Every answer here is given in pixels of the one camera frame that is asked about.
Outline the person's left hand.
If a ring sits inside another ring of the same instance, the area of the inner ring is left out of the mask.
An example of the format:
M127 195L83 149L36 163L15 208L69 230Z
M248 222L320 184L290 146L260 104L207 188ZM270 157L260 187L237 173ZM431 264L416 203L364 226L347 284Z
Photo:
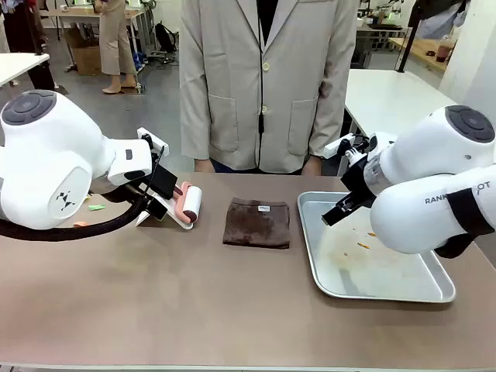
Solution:
M302 176L318 177L322 175L322 160L319 157L309 156L301 169Z

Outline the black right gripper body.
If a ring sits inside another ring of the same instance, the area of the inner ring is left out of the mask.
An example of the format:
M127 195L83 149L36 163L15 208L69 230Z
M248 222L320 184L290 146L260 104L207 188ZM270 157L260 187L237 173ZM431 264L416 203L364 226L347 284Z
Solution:
M375 201L375 194L368 188L364 169L367 165L367 157L364 156L354 165L350 165L341 177L342 183L346 186L349 194L340 202L344 208L370 208Z

